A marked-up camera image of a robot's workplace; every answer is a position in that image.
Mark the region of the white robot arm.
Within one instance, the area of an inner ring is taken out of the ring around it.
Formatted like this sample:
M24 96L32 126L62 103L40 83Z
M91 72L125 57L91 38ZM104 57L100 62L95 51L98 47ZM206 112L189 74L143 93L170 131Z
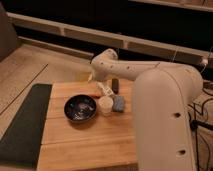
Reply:
M190 65L163 61L121 61L107 49L92 59L92 78L129 79L139 171L196 171L188 105L203 79Z

